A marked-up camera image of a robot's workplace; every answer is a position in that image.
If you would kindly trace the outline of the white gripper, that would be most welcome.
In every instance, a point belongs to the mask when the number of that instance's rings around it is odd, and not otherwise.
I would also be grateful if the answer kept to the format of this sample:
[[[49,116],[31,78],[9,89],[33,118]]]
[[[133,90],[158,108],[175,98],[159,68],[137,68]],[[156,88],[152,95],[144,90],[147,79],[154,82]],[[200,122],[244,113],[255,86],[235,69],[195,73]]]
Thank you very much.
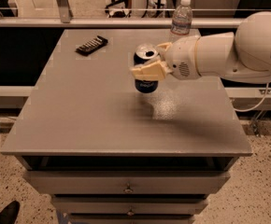
[[[156,49],[161,58],[152,63],[136,65],[130,69],[137,80],[161,81],[169,74],[179,80],[198,79],[200,77],[195,63],[195,48],[199,36],[186,36],[175,41],[158,44]]]

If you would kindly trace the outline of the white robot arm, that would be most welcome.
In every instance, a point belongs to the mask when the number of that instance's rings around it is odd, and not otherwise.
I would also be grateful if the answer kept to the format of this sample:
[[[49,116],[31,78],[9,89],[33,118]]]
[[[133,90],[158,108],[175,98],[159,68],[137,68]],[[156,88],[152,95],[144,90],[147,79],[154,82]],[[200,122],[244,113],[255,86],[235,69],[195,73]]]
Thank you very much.
[[[234,82],[271,82],[271,12],[254,13],[232,33],[185,36],[171,43],[143,45],[155,54],[131,72],[144,81],[220,77]]]

